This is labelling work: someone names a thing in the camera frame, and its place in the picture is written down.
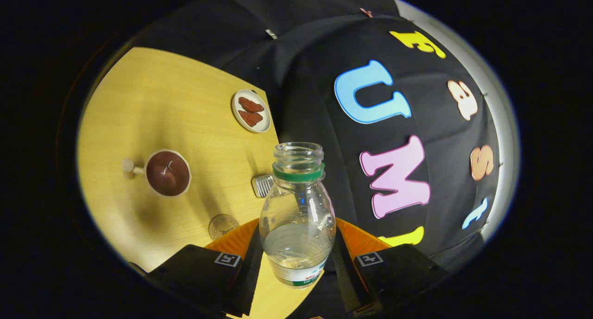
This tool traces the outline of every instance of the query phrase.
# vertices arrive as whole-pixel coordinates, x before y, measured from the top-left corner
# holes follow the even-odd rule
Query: plate
[[[241,104],[239,104],[239,98],[241,98],[241,97],[251,100],[252,102],[256,102],[256,103],[260,104],[261,106],[263,106],[263,111],[258,112],[258,114],[260,114],[263,119],[261,121],[259,121],[258,123],[256,123],[256,125],[254,125],[254,127],[250,127],[245,122],[245,120],[243,120],[241,115],[239,115],[239,111],[245,111],[243,109],[243,106],[241,106]],[[252,131],[253,133],[263,133],[270,128],[270,124],[271,124],[270,110],[269,110],[269,108],[267,108],[267,105],[265,105],[265,102],[263,101],[263,99],[261,99],[260,96],[258,96],[258,94],[254,93],[251,90],[239,90],[237,93],[235,93],[235,97],[233,97],[233,102],[231,104],[233,106],[233,114],[235,115],[235,118],[248,131]]]

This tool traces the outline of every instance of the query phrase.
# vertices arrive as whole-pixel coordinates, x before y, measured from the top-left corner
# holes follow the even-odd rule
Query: pink letter m
[[[360,154],[362,171],[368,177],[375,175],[377,169],[389,166],[387,171],[371,182],[373,189],[394,192],[373,195],[372,209],[376,218],[381,219],[390,212],[413,205],[425,205],[430,201],[430,186],[426,182],[406,180],[423,160],[424,148],[415,135],[410,136],[408,144],[400,148],[377,155],[367,151]]]

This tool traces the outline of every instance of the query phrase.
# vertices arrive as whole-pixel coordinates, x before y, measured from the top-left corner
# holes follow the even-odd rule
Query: yellow table
[[[80,124],[77,165],[95,224],[123,260],[150,272],[187,244],[212,241],[220,213],[240,224],[259,217],[263,199],[250,180],[271,172],[274,124],[252,133],[233,116],[240,89],[265,92],[187,57],[135,47],[110,69],[89,99]],[[153,152],[180,152],[190,166],[187,193],[160,197],[142,176],[125,178],[123,158],[144,165]],[[261,262],[253,318],[285,318],[313,288],[288,289]]]

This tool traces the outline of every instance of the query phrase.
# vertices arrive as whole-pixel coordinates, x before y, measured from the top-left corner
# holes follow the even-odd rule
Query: brown cup
[[[178,196],[189,188],[191,171],[186,159],[177,151],[161,149],[148,157],[144,167],[134,165],[129,158],[123,159],[121,167],[127,177],[144,175],[148,185],[160,196]]]

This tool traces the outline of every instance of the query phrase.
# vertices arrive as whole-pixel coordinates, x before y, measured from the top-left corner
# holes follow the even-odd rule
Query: clear water bottle
[[[335,238],[335,214],[322,184],[319,144],[278,144],[275,182],[261,211],[260,241],[282,283],[306,288],[317,280]]]

